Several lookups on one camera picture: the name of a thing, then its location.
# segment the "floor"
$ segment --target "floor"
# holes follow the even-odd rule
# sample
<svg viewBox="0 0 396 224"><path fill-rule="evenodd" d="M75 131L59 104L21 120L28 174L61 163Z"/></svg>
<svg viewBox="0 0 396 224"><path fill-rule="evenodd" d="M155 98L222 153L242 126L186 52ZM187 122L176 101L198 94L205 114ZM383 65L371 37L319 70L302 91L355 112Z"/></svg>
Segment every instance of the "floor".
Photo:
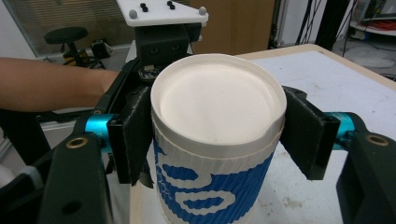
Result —
<svg viewBox="0 0 396 224"><path fill-rule="evenodd" d="M337 41L332 52L396 80L396 36L369 34L363 40L350 37L347 42Z"/></svg>

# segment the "human arm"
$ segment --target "human arm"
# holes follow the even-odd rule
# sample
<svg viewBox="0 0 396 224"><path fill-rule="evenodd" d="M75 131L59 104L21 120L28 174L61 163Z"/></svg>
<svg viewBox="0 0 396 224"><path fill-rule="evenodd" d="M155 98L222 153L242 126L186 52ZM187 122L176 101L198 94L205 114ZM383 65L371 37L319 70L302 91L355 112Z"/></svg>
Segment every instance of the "human arm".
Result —
<svg viewBox="0 0 396 224"><path fill-rule="evenodd" d="M95 106L118 72L0 58L0 108L25 112Z"/></svg>

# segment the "white mounting plate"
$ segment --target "white mounting plate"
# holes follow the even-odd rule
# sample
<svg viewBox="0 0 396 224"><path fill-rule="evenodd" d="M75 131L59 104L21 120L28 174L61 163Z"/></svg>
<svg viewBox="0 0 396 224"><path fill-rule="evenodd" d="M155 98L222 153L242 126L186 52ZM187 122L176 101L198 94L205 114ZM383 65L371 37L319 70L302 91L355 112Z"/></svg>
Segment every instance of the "white mounting plate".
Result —
<svg viewBox="0 0 396 224"><path fill-rule="evenodd" d="M196 8L187 7L177 2L172 2L175 9L172 10L167 5L167 0L117 0L122 15L129 26L152 26L181 23L206 22L209 14L206 12L200 15ZM144 12L140 4L146 4L148 12ZM135 19L131 19L130 11L137 14Z"/></svg>

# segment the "cardboard box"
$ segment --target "cardboard box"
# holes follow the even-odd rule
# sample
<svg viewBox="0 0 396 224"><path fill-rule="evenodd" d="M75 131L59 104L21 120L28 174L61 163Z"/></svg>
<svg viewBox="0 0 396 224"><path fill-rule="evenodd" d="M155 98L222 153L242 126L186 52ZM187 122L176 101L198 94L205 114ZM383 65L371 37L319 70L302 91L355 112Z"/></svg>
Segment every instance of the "cardboard box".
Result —
<svg viewBox="0 0 396 224"><path fill-rule="evenodd" d="M242 54L268 48L275 0L191 0L205 7L209 21L194 53Z"/></svg>

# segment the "window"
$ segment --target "window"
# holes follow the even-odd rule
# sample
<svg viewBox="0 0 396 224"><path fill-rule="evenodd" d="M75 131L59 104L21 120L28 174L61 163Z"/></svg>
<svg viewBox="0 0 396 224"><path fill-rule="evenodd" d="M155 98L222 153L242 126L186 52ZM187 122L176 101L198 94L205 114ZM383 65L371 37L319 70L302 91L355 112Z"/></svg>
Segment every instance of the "window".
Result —
<svg viewBox="0 0 396 224"><path fill-rule="evenodd" d="M134 28L126 24L116 0L3 2L36 57L60 52L61 46L47 44L44 35L64 27L81 26L88 30L88 36L76 42L79 49L89 48L96 39L105 39L110 46L130 44L134 39Z"/></svg>

